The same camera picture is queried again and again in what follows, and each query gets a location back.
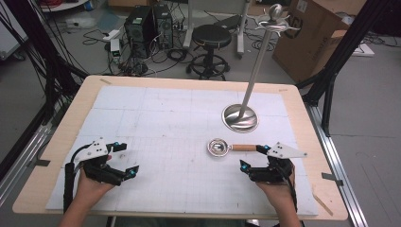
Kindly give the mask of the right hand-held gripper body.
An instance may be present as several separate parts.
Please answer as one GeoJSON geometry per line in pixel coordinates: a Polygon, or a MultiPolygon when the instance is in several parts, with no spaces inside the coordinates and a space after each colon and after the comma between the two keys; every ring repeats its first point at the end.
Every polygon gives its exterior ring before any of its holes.
{"type": "Polygon", "coordinates": [[[292,174],[291,158],[305,158],[307,153],[296,148],[277,142],[270,147],[266,167],[252,167],[248,174],[253,182],[281,183],[292,174]]]}

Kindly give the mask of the metal scoop with wooden handle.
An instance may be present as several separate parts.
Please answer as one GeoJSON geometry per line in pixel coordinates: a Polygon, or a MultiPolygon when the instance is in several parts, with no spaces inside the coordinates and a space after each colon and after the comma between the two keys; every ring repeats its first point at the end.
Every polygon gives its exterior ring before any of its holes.
{"type": "Polygon", "coordinates": [[[230,151],[256,151],[256,145],[229,145],[225,140],[221,138],[212,139],[206,147],[208,152],[215,157],[223,157],[227,155],[230,151]]]}

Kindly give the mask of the person's left hand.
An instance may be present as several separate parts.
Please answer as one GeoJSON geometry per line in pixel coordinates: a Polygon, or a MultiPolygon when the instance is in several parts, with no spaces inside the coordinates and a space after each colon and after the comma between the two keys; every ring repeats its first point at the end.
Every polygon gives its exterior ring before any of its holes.
{"type": "Polygon", "coordinates": [[[82,168],[79,173],[78,189],[75,199],[83,203],[94,205],[112,189],[112,184],[100,183],[88,178],[86,172],[82,168]]]}

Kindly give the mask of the aluminium rail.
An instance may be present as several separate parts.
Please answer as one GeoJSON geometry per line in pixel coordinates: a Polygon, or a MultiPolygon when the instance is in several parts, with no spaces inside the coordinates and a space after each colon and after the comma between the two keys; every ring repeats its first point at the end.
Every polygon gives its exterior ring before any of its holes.
{"type": "Polygon", "coordinates": [[[42,107],[0,163],[0,207],[6,202],[24,172],[30,167],[35,167],[36,160],[42,160],[41,152],[50,142],[67,109],[66,105],[56,105],[53,115],[46,118],[42,107]]]}
{"type": "Polygon", "coordinates": [[[323,149],[323,154],[331,170],[330,174],[334,174],[338,179],[343,180],[343,186],[337,186],[337,188],[347,210],[348,218],[351,220],[354,227],[369,227],[348,179],[348,175],[343,167],[340,156],[338,155],[335,144],[331,136],[327,135],[323,130],[323,117],[319,108],[309,106],[308,104],[305,105],[305,108],[311,119],[312,125],[323,149]]]}

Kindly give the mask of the small white electronic box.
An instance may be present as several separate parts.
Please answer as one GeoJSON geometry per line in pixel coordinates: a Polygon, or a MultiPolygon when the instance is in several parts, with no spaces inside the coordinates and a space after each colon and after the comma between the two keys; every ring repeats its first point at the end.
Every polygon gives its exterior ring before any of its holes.
{"type": "Polygon", "coordinates": [[[121,60],[121,45],[119,39],[110,40],[110,51],[113,56],[113,61],[120,63],[121,60]]]}

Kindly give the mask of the white grid mat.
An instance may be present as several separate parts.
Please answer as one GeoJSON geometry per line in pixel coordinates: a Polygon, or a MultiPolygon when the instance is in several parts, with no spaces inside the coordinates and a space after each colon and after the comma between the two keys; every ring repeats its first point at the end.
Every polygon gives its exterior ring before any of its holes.
{"type": "Polygon", "coordinates": [[[258,115],[248,133],[229,130],[222,122],[225,107],[241,101],[235,91],[105,86],[78,132],[73,151],[104,138],[127,144],[109,164],[124,170],[138,166],[133,179],[108,192],[97,212],[145,212],[185,215],[262,215],[274,210],[264,193],[241,172],[241,162],[265,166],[258,152],[231,151],[215,157],[208,143],[276,143],[296,147],[284,98],[254,93],[249,103],[258,115]]]}

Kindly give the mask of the black round stool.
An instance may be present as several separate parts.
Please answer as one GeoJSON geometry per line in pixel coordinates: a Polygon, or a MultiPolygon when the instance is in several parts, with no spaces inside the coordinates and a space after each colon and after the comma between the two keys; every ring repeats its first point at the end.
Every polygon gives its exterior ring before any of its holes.
{"type": "Polygon", "coordinates": [[[202,47],[206,53],[194,57],[186,66],[186,73],[192,72],[199,76],[199,79],[221,77],[226,80],[224,74],[231,70],[229,63],[215,51],[226,47],[232,41],[231,33],[222,26],[203,25],[193,30],[192,41],[202,47]]]}

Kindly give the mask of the silver metal hook stand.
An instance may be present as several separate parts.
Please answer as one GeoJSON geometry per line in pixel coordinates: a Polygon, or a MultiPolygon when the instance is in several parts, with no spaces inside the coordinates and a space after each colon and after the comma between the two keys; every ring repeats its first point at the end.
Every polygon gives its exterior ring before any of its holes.
{"type": "Polygon", "coordinates": [[[272,34],[275,33],[280,37],[282,32],[289,29],[298,30],[297,27],[289,25],[287,18],[287,16],[284,16],[284,9],[280,4],[273,4],[264,14],[253,16],[257,24],[257,29],[262,29],[264,31],[264,36],[242,103],[229,105],[222,111],[222,122],[231,131],[239,133],[251,132],[254,131],[259,124],[259,117],[256,110],[249,106],[249,101],[272,34]]]}

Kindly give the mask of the brown cardboard box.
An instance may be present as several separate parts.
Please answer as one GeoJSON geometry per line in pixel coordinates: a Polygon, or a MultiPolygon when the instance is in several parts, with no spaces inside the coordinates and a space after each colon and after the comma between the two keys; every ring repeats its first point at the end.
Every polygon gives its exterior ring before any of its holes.
{"type": "Polygon", "coordinates": [[[318,74],[350,27],[344,16],[356,16],[367,0],[291,0],[288,24],[272,58],[295,81],[318,74]]]}

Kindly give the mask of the person's right hand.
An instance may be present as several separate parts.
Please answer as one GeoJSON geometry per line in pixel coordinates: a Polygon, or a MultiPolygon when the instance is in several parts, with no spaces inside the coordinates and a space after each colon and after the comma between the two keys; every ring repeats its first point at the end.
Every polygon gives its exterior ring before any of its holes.
{"type": "Polygon", "coordinates": [[[256,185],[265,193],[273,207],[293,205],[288,183],[256,183],[256,185]]]}

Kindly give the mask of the slim black computer tower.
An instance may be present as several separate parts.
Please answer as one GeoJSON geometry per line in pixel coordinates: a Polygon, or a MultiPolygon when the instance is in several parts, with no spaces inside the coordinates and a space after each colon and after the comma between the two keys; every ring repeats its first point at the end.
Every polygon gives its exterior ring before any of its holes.
{"type": "Polygon", "coordinates": [[[153,6],[155,29],[157,31],[158,44],[162,49],[173,47],[172,16],[167,4],[153,6]]]}

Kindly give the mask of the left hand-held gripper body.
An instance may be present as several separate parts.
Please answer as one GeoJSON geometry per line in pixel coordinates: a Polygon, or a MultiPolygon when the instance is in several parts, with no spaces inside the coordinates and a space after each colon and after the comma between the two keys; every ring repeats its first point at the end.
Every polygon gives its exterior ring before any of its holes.
{"type": "Polygon", "coordinates": [[[106,145],[104,139],[100,137],[91,144],[79,148],[75,152],[75,161],[82,164],[88,178],[100,183],[120,185],[124,172],[106,164],[110,154],[106,145]]]}

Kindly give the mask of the black metal frame post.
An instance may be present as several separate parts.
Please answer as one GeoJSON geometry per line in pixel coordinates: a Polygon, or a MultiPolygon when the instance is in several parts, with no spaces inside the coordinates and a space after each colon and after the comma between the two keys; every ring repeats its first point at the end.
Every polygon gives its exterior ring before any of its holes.
{"type": "Polygon", "coordinates": [[[23,41],[22,36],[1,12],[0,22],[25,50],[37,75],[45,79],[45,104],[42,112],[46,124],[54,117],[56,102],[63,97],[69,99],[78,92],[80,85],[75,81],[74,75],[80,79],[86,79],[89,74],[78,69],[61,56],[47,34],[38,11],[32,6],[30,0],[3,1],[4,3],[0,3],[0,9],[4,5],[8,7],[33,48],[23,41]]]}
{"type": "Polygon", "coordinates": [[[309,106],[317,107],[320,98],[324,96],[321,128],[328,137],[330,137],[330,115],[336,78],[391,1],[367,0],[323,69],[312,78],[296,84],[298,89],[311,86],[309,91],[302,95],[303,101],[309,106]]]}

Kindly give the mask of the grey tape strip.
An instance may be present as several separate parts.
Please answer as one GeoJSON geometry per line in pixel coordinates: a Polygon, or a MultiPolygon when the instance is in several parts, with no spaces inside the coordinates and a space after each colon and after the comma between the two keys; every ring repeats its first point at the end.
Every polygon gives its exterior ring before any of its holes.
{"type": "Polygon", "coordinates": [[[343,186],[343,180],[338,179],[334,174],[322,172],[322,178],[335,182],[337,186],[343,186]]]}

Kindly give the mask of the large black computer tower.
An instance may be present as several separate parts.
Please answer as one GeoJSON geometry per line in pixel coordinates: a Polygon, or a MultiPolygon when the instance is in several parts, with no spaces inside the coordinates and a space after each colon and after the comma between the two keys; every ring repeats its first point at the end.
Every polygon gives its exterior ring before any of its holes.
{"type": "Polygon", "coordinates": [[[135,6],[124,24],[131,52],[137,58],[150,55],[150,42],[155,38],[155,25],[151,6],[135,6]]]}

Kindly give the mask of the white power strip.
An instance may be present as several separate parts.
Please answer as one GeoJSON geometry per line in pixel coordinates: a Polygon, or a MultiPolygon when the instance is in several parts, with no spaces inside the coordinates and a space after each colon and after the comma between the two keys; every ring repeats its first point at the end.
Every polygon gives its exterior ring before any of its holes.
{"type": "Polygon", "coordinates": [[[114,30],[110,31],[109,33],[107,33],[102,38],[102,40],[108,42],[108,41],[114,39],[115,37],[117,37],[119,34],[120,34],[120,30],[119,29],[114,29],[114,30]]]}

